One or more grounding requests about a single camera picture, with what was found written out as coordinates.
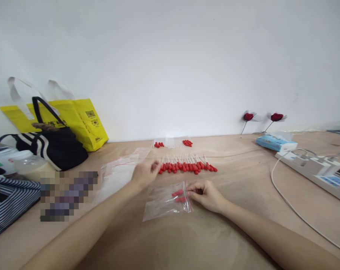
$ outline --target white bottle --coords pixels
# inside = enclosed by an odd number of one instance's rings
[[[13,153],[10,159],[14,162],[18,174],[26,179],[40,182],[42,172],[56,172],[46,160],[42,157],[34,156],[30,150],[24,150]]]
[[[9,161],[9,156],[16,152],[16,148],[0,143],[0,168],[6,171],[6,177],[16,173],[13,162]]]

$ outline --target tissue box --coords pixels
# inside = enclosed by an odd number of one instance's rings
[[[278,152],[291,151],[297,148],[296,142],[287,141],[272,134],[266,134],[265,136],[257,138],[256,143]]]

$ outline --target qr code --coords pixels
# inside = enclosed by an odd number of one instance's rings
[[[86,114],[87,114],[87,117],[95,117],[95,113],[94,113],[94,111],[87,111],[86,112]]]

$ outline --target white power strip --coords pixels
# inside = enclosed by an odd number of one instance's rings
[[[288,165],[289,167],[291,167],[298,173],[302,174],[304,177],[314,182],[316,185],[320,186],[327,192],[331,193],[332,195],[340,199],[340,178],[337,177],[336,175],[331,175],[331,176],[313,175],[308,170],[306,170],[303,166],[300,166],[294,163],[294,159],[298,157],[298,155],[294,153],[277,152],[275,157],[278,159],[283,157],[281,159],[283,163],[285,163],[286,165]]]

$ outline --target plug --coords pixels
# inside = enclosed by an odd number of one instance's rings
[[[330,165],[330,167],[324,171],[322,175],[331,176],[340,169],[340,163],[336,161],[336,157],[326,157],[325,162]]]
[[[303,154],[301,156],[297,156],[295,159],[294,159],[294,163],[299,165],[299,166],[304,166],[307,162],[308,162],[308,157]]]
[[[311,158],[309,161],[306,162],[304,165],[304,168],[312,173],[313,175],[322,175],[326,170],[328,170],[331,165],[327,162],[324,162],[324,159],[322,158],[322,162],[320,162],[321,158]]]

